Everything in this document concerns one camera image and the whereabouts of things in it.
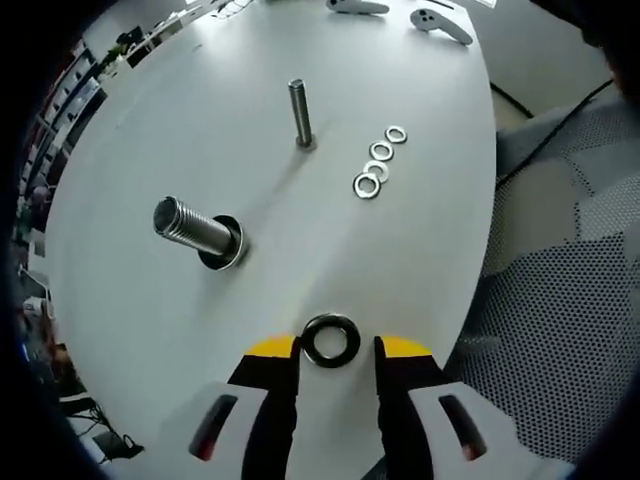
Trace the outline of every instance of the floor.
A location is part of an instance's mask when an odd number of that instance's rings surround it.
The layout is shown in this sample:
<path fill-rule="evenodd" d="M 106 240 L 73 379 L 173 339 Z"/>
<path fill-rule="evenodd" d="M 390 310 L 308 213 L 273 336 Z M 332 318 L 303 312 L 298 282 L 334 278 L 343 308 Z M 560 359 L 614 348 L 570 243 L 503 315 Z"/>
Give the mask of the floor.
<path fill-rule="evenodd" d="M 527 117 L 516 110 L 507 100 L 495 92 L 491 92 L 493 111 L 496 119 L 496 131 L 514 128 L 526 122 Z"/>

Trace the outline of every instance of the washer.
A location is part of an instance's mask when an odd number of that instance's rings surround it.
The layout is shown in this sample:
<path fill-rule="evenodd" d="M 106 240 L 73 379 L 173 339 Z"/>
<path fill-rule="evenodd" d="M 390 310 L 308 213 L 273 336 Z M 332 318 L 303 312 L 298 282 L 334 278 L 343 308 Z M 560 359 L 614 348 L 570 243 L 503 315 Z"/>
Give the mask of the washer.
<path fill-rule="evenodd" d="M 376 148 L 382 148 L 387 151 L 385 154 L 380 154 L 376 152 Z M 385 142 L 384 140 L 380 140 L 379 142 L 374 142 L 369 147 L 369 155 L 374 160 L 378 160 L 379 162 L 388 162 L 393 158 L 393 147 L 389 142 Z"/>
<path fill-rule="evenodd" d="M 389 167 L 387 167 L 387 164 L 384 162 L 379 162 L 378 160 L 369 160 L 364 164 L 364 168 L 362 169 L 362 171 L 364 173 L 373 173 L 371 172 L 371 169 L 374 167 L 379 168 L 382 171 L 380 175 L 374 173 L 374 175 L 378 177 L 378 181 L 380 181 L 380 184 L 387 183 L 387 180 L 389 180 Z"/>
<path fill-rule="evenodd" d="M 337 328 L 341 330 L 347 339 L 347 347 L 340 355 L 327 357 L 316 348 L 316 335 L 325 328 Z M 312 318 L 307 323 L 300 335 L 300 346 L 307 358 L 314 364 L 323 368 L 338 368 L 346 365 L 355 358 L 360 350 L 360 332 L 356 324 L 343 315 L 337 313 L 325 313 Z"/>
<path fill-rule="evenodd" d="M 373 190 L 367 192 L 360 186 L 360 182 L 362 180 L 371 180 L 373 182 Z M 371 172 L 362 172 L 353 179 L 353 191 L 356 192 L 356 195 L 364 200 L 368 200 L 371 198 L 375 198 L 380 193 L 380 180 L 378 180 L 378 176 L 375 173 Z"/>
<path fill-rule="evenodd" d="M 392 133 L 397 133 L 400 136 L 394 137 L 393 135 L 391 135 Z M 407 131 L 402 127 L 398 127 L 397 125 L 391 125 L 389 128 L 387 128 L 384 131 L 384 136 L 391 143 L 404 143 L 407 141 Z"/>

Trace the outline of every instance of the wall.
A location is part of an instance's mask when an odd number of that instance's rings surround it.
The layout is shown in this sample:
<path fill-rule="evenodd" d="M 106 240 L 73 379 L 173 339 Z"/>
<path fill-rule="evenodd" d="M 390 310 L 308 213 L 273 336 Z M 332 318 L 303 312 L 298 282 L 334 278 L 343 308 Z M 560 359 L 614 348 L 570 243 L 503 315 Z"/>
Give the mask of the wall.
<path fill-rule="evenodd" d="M 209 7 L 211 0 L 196 0 L 187 5 L 184 0 L 136 0 L 141 18 L 141 26 L 145 31 L 151 30 L 158 22 L 166 19 L 171 12 L 204 5 Z"/>
<path fill-rule="evenodd" d="M 455 1 L 471 15 L 491 80 L 535 114 L 577 103 L 609 77 L 578 29 L 529 0 Z"/>
<path fill-rule="evenodd" d="M 140 25 L 143 16 L 139 11 L 139 3 L 139 0 L 119 0 L 84 32 L 82 38 L 98 62 L 115 45 L 118 35 Z"/>

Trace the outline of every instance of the gray mesh chair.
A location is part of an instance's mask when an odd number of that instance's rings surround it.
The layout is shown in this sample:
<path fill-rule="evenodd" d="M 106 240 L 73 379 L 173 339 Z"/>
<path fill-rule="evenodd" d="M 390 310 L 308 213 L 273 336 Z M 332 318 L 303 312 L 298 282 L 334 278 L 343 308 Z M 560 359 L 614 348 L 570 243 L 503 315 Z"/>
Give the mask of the gray mesh chair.
<path fill-rule="evenodd" d="M 498 176 L 567 113 L 499 133 Z M 450 375 L 511 415 L 533 452 L 578 460 L 640 356 L 640 110 L 594 100 L 496 194 L 459 347 Z"/>

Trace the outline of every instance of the table surface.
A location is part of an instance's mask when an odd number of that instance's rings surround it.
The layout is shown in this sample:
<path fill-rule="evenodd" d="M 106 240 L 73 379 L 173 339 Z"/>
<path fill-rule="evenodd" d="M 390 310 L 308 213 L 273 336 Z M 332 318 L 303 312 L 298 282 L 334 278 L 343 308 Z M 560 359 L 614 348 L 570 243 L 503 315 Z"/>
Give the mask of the table surface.
<path fill-rule="evenodd" d="M 301 360 L 289 474 L 315 478 L 318 465 L 326 478 L 331 465 L 333 478 L 361 478 L 383 455 L 372 338 L 414 339 L 444 365 L 478 281 L 495 183 L 480 45 L 416 30 L 414 8 L 365 17 L 255 2 L 228 20 L 206 16 L 98 110 L 58 187 L 47 262 L 63 340 L 120 432 L 153 445 L 253 344 L 339 312 L 362 347 L 337 370 Z M 464 10 L 433 8 L 475 38 Z M 318 140 L 308 154 L 294 143 L 293 78 L 306 82 Z M 352 180 L 389 125 L 409 139 L 380 195 L 361 200 Z M 243 265 L 208 270 L 158 237 L 152 214 L 166 195 L 239 219 L 252 241 Z M 187 446 L 174 455 L 198 462 Z M 149 467 L 154 478 L 179 463 L 170 456 Z"/>

